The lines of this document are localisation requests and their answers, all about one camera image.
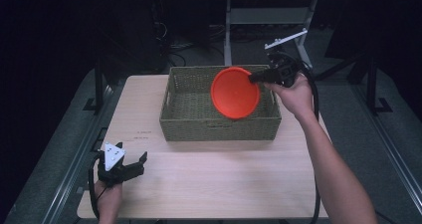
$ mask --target white bracket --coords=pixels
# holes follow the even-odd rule
[[[283,39],[276,39],[276,40],[274,41],[274,43],[272,43],[272,44],[270,44],[270,45],[266,44],[266,45],[264,46],[264,48],[265,48],[265,50],[267,50],[267,49],[269,49],[269,48],[272,48],[272,47],[278,46],[278,45],[283,44],[283,43],[285,43],[285,42],[287,42],[287,41],[290,41],[290,40],[292,40],[292,39],[294,39],[294,38],[296,38],[296,37],[299,37],[299,36],[301,36],[301,35],[303,35],[303,34],[306,34],[307,32],[308,32],[308,30],[307,30],[306,28],[304,28],[302,32],[299,32],[299,33],[297,33],[297,34],[295,34],[295,35],[292,35],[292,36],[289,36],[289,37],[287,37],[287,38],[283,38]]]
[[[105,143],[105,171],[110,171],[119,160],[126,154],[122,148],[116,147],[109,142]]]

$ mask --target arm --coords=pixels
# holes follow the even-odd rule
[[[319,194],[332,223],[377,223],[372,203],[356,176],[339,156],[313,111],[310,85],[298,76],[291,88],[265,84],[277,93],[301,124],[307,139]]]
[[[99,224],[115,223],[120,208],[122,198],[122,184],[116,184],[112,188],[106,188],[101,182],[96,182],[96,197],[98,199],[98,208],[100,212]]]

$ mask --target light wood tabletop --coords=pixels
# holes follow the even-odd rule
[[[167,79],[128,78],[108,127],[105,141],[123,142],[124,165],[148,151],[144,174],[123,184],[120,218],[313,216],[316,191],[305,136],[280,100],[282,122],[275,140],[166,141],[159,116]],[[320,123],[325,128],[322,118]],[[78,215],[95,218],[88,191]],[[323,206],[319,216],[327,216]]]

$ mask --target metal stand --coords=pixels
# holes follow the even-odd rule
[[[100,59],[96,63],[94,73],[96,78],[96,98],[88,99],[85,104],[84,111],[95,111],[94,115],[97,115],[104,104],[103,74],[100,66]]]
[[[377,107],[375,104],[376,97],[376,59],[373,56],[369,56],[364,52],[357,53],[349,59],[344,60],[343,62],[335,65],[334,67],[326,70],[325,72],[315,76],[316,81],[322,81],[336,72],[353,65],[352,70],[347,76],[347,80],[353,84],[358,85],[361,83],[363,77],[367,76],[367,85],[366,85],[366,105],[371,110],[374,115],[377,115],[379,112],[392,112],[391,107],[388,105],[388,102],[384,98],[379,98],[381,107]]]
[[[232,66],[230,47],[231,24],[303,24],[308,30],[314,16],[317,0],[312,0],[309,7],[300,8],[232,8],[231,0],[227,0],[226,39],[224,41],[224,65]],[[306,35],[295,39],[302,61],[312,66],[310,57],[304,47]]]

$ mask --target cable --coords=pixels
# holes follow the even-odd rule
[[[168,53],[168,55],[173,55],[173,56],[176,56],[176,57],[179,57],[179,58],[181,58],[182,60],[183,60],[183,67],[186,67],[186,59],[184,58],[184,57],[182,57],[181,55],[179,55],[179,54],[175,54],[175,53]],[[168,59],[169,61],[170,61],[170,63],[174,66],[174,67],[179,67],[179,66],[176,66],[176,64],[171,60],[171,59]]]
[[[91,162],[90,169],[88,170],[88,186],[89,186],[89,189],[90,189],[91,205],[93,206],[93,211],[94,211],[94,214],[96,215],[97,219],[100,219],[100,212],[99,212],[99,208],[97,206],[98,199],[96,198],[96,190],[95,190],[95,187],[94,187],[94,166],[96,165],[96,161],[98,159],[100,159],[101,155],[102,154],[100,152],[96,154],[93,161]]]
[[[305,66],[304,62],[303,62],[303,67],[302,67],[302,73],[308,79],[308,83],[310,84],[311,91],[314,96],[314,114],[316,116],[316,120],[319,120],[319,98],[318,98],[318,92],[317,92],[317,85],[314,81],[314,78],[311,76],[311,73],[308,71],[307,67]],[[314,210],[314,216],[313,216],[313,219],[311,220],[311,224],[317,223],[317,220],[319,218],[319,209],[320,209],[320,195],[317,189],[316,180],[315,180],[315,184],[316,184],[316,205],[315,205],[315,210]]]
[[[376,215],[380,216],[382,219],[386,220],[391,224],[398,224],[397,222],[391,220],[389,217],[385,216],[384,214],[380,213],[379,211],[375,210]]]

